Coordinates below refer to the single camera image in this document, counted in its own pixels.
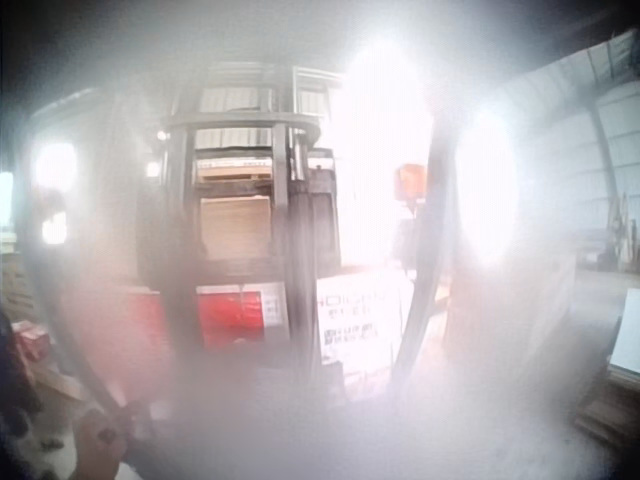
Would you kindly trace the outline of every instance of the bright light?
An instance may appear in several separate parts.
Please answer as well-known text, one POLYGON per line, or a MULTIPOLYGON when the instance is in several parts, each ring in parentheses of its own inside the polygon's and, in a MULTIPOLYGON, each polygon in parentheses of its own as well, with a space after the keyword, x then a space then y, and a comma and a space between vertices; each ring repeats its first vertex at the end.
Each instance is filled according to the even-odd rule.
POLYGON ((405 163, 425 165, 431 117, 411 62, 379 42, 353 62, 336 105, 337 154, 351 169, 354 208, 342 210, 343 257, 378 263, 390 254, 401 209, 394 172, 405 163))
POLYGON ((491 263, 508 246, 518 208, 513 151, 502 122, 478 116, 456 153, 460 221, 480 260, 491 263))
POLYGON ((0 227, 9 225, 11 220, 11 198, 13 195, 13 174, 0 173, 0 227))
POLYGON ((160 176, 160 163, 149 162, 147 163, 147 177, 159 177, 160 176))
POLYGON ((77 174, 76 151, 68 143, 44 146, 35 163, 35 180, 38 185, 67 192, 73 186, 77 174))
POLYGON ((42 239, 47 245, 62 245, 67 240, 67 214, 56 213, 42 223, 42 239))

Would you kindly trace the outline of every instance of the hand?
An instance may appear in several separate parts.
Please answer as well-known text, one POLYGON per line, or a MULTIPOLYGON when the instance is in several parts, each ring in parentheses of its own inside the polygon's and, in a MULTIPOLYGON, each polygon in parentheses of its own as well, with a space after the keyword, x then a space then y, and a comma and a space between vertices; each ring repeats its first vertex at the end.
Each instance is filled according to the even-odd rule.
POLYGON ((127 450, 125 438, 115 424, 104 413, 90 410, 76 423, 73 436, 77 460, 76 470, 71 478, 113 480, 127 450), (105 435, 104 432, 110 432, 111 435, 105 435))

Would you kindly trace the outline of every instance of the ceiling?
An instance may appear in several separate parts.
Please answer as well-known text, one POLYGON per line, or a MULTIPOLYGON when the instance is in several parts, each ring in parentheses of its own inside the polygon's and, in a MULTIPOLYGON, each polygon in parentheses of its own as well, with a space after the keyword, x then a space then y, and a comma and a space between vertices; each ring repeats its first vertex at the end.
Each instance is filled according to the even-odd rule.
POLYGON ((620 33, 625 0, 3 2, 5 105, 33 111, 138 70, 206 59, 342 70, 374 38, 416 59, 434 91, 484 91, 620 33))

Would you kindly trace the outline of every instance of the wooden crate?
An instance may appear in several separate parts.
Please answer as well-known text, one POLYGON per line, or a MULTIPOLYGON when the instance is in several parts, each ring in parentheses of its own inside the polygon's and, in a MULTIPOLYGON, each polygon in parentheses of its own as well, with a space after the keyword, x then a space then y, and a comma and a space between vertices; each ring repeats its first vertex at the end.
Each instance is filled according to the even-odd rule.
POLYGON ((2 307, 12 322, 37 321, 34 300, 19 253, 2 255, 2 307))
POLYGON ((268 197, 203 199, 200 230, 209 260, 268 257, 270 200, 268 197))

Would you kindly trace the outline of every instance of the red panel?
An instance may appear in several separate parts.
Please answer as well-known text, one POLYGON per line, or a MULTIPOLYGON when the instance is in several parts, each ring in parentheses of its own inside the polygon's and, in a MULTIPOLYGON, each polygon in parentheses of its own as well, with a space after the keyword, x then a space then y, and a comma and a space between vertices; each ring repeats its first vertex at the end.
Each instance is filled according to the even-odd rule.
POLYGON ((207 347, 264 338, 260 292, 200 294, 198 309, 207 347))

